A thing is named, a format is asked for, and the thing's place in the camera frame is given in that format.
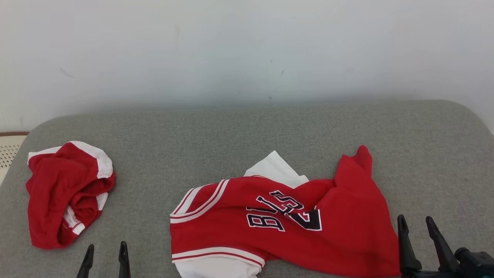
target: clothing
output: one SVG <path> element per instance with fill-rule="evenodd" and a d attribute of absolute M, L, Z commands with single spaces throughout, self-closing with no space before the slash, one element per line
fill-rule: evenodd
<path fill-rule="evenodd" d="M 33 175 L 26 183 L 33 246 L 63 248 L 96 220 L 115 185 L 106 153 L 80 141 L 30 152 Z"/>
<path fill-rule="evenodd" d="M 398 239 L 371 167 L 361 146 L 342 156 L 333 180 L 291 188 L 254 176 L 191 189 L 170 216 L 172 261 L 184 278 L 220 273 L 216 257 L 243 262 L 230 277 L 255 277 L 274 259 L 341 276 L 398 276 Z M 195 260 L 208 262 L 188 268 Z"/>
<path fill-rule="evenodd" d="M 274 150 L 263 160 L 247 169 L 244 177 L 262 176 L 288 187 L 295 188 L 309 180 L 299 176 L 295 170 Z"/>

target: gray fabric surface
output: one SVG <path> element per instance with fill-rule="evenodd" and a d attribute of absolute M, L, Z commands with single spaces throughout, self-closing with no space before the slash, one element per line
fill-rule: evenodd
<path fill-rule="evenodd" d="M 117 184 L 102 216 L 66 249 L 31 246 L 25 183 L 29 151 L 80 140 L 113 160 Z M 92 278 L 116 277 L 121 240 L 132 276 L 179 277 L 171 263 L 169 213 L 184 193 L 241 176 L 278 153 L 309 179 L 331 178 L 342 154 L 365 144 L 392 223 L 405 214 L 425 269 L 438 265 L 430 215 L 456 250 L 494 255 L 494 140 L 479 118 L 449 101 L 226 110 L 112 112 L 48 121 L 26 138 L 0 186 L 0 277 L 75 277 L 95 245 Z M 329 277 L 283 261 L 260 278 Z"/>

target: red basketball jersey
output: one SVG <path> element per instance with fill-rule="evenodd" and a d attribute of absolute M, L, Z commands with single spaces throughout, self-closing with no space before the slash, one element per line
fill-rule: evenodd
<path fill-rule="evenodd" d="M 399 276 L 398 239 L 361 146 L 334 179 L 296 188 L 241 177 L 191 189 L 171 214 L 174 263 L 234 258 L 262 268 L 283 259 L 350 277 Z"/>

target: white trim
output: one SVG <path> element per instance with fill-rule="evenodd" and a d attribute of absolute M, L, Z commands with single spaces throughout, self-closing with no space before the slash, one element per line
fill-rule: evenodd
<path fill-rule="evenodd" d="M 62 146 L 60 146 L 60 147 L 54 147 L 54 148 L 49 148 L 49 149 L 44 149 L 44 150 L 38 151 L 38 152 L 30 152 L 30 153 L 28 153 L 28 165 L 29 165 L 29 160 L 31 160 L 31 158 L 33 158 L 33 156 L 39 155 L 39 154 L 56 153 L 56 152 L 58 152 L 58 150 L 60 150 L 61 147 Z"/>
<path fill-rule="evenodd" d="M 192 214 L 198 213 L 200 210 L 202 210 L 208 203 L 210 203 L 216 197 L 218 191 L 221 189 L 224 182 L 225 182 L 225 180 L 220 181 L 220 183 L 218 183 L 218 185 L 216 186 L 216 189 L 214 190 L 213 194 L 211 194 L 211 197 L 209 197 L 209 199 L 204 204 L 202 204 L 202 206 L 197 208 L 196 210 L 191 211 L 191 212 L 187 212 L 187 213 L 183 213 L 183 214 L 173 214 L 170 216 L 172 216 L 172 217 L 184 217 L 187 215 L 192 215 Z"/>
<path fill-rule="evenodd" d="M 72 143 L 80 150 L 96 158 L 96 161 L 98 162 L 98 174 L 96 176 L 98 179 L 106 179 L 113 174 L 112 160 L 102 149 L 81 141 L 70 141 L 69 143 Z"/>
<path fill-rule="evenodd" d="M 106 153 L 102 149 L 99 149 L 95 146 L 91 146 L 90 144 L 81 141 L 69 141 L 68 143 L 72 143 L 78 149 L 96 158 L 96 162 L 98 163 L 98 174 L 96 176 L 98 179 L 106 179 L 113 174 L 112 160 L 108 157 L 108 155 L 106 155 Z M 30 152 L 28 154 L 28 165 L 29 165 L 29 160 L 33 158 L 33 156 L 40 154 L 56 153 L 61 147 L 63 146 L 49 148 L 38 152 Z"/>
<path fill-rule="evenodd" d="M 228 184 L 228 181 L 229 180 L 222 180 L 216 187 L 216 190 L 211 195 L 209 200 L 195 211 L 184 214 L 170 214 L 170 223 L 175 224 L 175 223 L 186 222 L 192 219 L 196 219 L 197 217 L 206 213 L 206 211 L 208 211 L 220 200 L 221 196 L 223 195 L 223 192 L 225 191 L 226 185 Z"/>
<path fill-rule="evenodd" d="M 175 215 L 175 214 L 186 213 L 187 210 L 190 208 L 190 205 L 194 201 L 194 198 L 196 198 L 197 193 L 199 193 L 201 188 L 203 188 L 204 186 L 207 186 L 207 185 L 196 187 L 196 188 L 193 188 L 193 189 L 187 191 L 187 194 L 185 194 L 185 196 L 182 198 L 182 200 L 180 201 L 180 203 L 175 208 L 175 210 L 173 211 L 172 214 Z"/>
<path fill-rule="evenodd" d="M 210 257 L 225 257 L 225 258 L 232 258 L 232 259 L 237 259 L 244 261 L 246 263 L 255 265 L 255 266 L 261 266 L 264 267 L 264 264 L 266 261 L 252 253 L 249 253 L 247 251 L 243 251 L 240 249 L 236 248 L 230 248 L 230 247 L 210 247 L 210 248 L 204 248 L 204 249 L 198 249 L 198 250 L 192 250 L 192 251 L 187 251 L 187 252 L 182 252 L 182 253 L 176 253 L 172 254 L 172 263 L 179 262 L 179 261 L 193 261 L 193 260 L 198 260 L 202 258 L 210 258 Z"/>
<path fill-rule="evenodd" d="M 76 214 L 74 213 L 74 210 L 72 209 L 71 206 L 67 206 L 65 208 L 65 212 L 63 214 L 63 219 L 65 219 L 65 221 L 67 221 L 69 228 L 73 228 L 77 224 L 80 223 L 79 219 L 77 219 Z"/>
<path fill-rule="evenodd" d="M 173 210 L 173 212 L 172 212 L 170 215 L 175 215 L 175 214 L 177 214 L 177 210 L 178 210 L 178 208 L 181 208 L 181 206 L 182 206 L 183 202 L 185 202 L 185 199 L 186 199 L 187 197 L 189 197 L 190 192 L 192 192 L 192 190 L 194 190 L 194 189 L 195 189 L 195 188 L 191 188 L 191 189 L 189 189 L 189 191 L 187 191 L 187 193 L 185 193 L 185 195 L 184 195 L 184 197 L 182 198 L 182 200 L 180 201 L 180 203 L 178 203 L 178 206 L 177 206 L 177 207 Z"/>
<path fill-rule="evenodd" d="M 82 223 L 79 223 L 79 225 L 77 225 L 74 229 L 72 229 L 72 232 L 75 233 L 76 235 L 79 235 L 81 234 L 82 231 L 84 231 L 84 229 L 86 229 L 86 226 L 84 226 L 84 224 Z"/>
<path fill-rule="evenodd" d="M 106 204 L 106 200 L 108 199 L 108 192 L 101 193 L 96 196 L 96 201 L 98 202 L 98 210 L 103 210 L 103 207 Z"/>

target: black number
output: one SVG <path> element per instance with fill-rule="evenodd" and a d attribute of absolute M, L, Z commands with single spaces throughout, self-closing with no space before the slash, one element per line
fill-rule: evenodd
<path fill-rule="evenodd" d="M 321 212 L 318 209 L 302 213 L 291 213 L 287 214 L 287 216 L 306 230 L 322 231 L 323 229 Z"/>

